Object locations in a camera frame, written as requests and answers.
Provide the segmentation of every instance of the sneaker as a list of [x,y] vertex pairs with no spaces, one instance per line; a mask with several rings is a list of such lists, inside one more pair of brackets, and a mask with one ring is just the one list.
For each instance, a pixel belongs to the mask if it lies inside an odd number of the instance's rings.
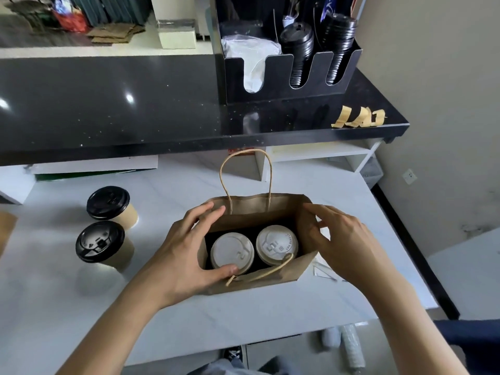
[[243,350],[241,346],[230,347],[224,350],[224,355],[222,357],[229,360],[230,362],[234,358],[238,358],[243,362]]

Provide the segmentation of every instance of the paper coffee cup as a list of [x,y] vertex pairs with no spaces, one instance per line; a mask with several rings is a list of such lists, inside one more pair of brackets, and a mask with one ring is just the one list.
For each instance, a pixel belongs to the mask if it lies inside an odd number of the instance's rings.
[[298,240],[287,227],[271,225],[259,233],[255,249],[264,263],[270,266],[280,265],[286,254],[297,256]]
[[250,240],[240,233],[221,235],[212,245],[210,261],[214,268],[235,264],[240,269],[238,275],[248,271],[255,258]]
[[123,271],[134,255],[134,245],[123,227],[113,221],[100,221],[86,227],[77,238],[78,258],[86,263],[101,263]]
[[128,230],[139,220],[129,193],[120,187],[107,186],[95,191],[87,200],[87,213],[95,220],[111,220]]

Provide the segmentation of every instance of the electrical outlet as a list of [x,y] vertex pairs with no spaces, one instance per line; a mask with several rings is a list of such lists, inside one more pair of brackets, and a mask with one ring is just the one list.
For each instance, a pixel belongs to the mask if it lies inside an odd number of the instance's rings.
[[409,168],[404,174],[403,174],[403,179],[404,181],[410,185],[413,183],[415,180],[417,180],[417,177],[413,173],[413,171]]

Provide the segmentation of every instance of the forearm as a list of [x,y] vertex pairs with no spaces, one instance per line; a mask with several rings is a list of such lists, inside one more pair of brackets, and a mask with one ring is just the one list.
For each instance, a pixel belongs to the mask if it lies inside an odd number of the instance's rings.
[[383,286],[367,292],[367,297],[384,328],[399,372],[467,374],[404,277],[393,273],[380,281]]
[[118,375],[154,312],[120,295],[92,327],[57,375]]

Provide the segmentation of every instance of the white marble surface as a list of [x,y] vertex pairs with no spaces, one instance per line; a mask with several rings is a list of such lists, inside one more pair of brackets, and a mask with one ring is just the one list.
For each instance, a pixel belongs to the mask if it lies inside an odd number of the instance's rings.
[[[0,205],[19,216],[0,258],[0,372],[53,374],[158,248],[185,211],[223,195],[218,167],[225,152],[160,157],[159,169],[37,183],[22,206]],[[232,195],[266,192],[253,157],[239,157],[224,175]],[[105,185],[127,189],[140,220],[129,234],[136,252],[124,276],[80,261],[74,241],[92,223],[86,198]],[[363,178],[326,160],[274,166],[274,192],[303,193],[358,216],[425,308],[436,303]],[[195,296],[159,312],[137,341],[127,364],[138,364],[275,339],[375,318],[349,283],[314,277],[310,266],[297,281],[224,295]]]

